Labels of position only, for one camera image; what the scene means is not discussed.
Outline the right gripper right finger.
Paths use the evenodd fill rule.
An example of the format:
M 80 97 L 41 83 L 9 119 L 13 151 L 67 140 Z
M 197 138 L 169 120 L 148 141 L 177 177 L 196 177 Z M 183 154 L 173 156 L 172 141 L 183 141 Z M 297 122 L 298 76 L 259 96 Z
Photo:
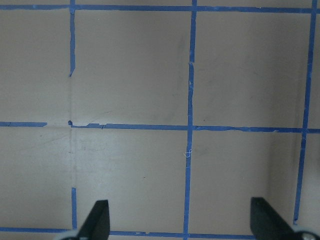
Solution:
M 256 240 L 299 240 L 287 222 L 263 197 L 250 200 L 250 230 Z

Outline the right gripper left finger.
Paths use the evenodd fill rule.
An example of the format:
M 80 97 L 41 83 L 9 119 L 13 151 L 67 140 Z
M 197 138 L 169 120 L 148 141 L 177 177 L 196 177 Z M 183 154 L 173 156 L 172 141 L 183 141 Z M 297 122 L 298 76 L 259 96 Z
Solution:
M 107 240 L 110 235 L 108 200 L 97 200 L 77 233 L 78 240 Z

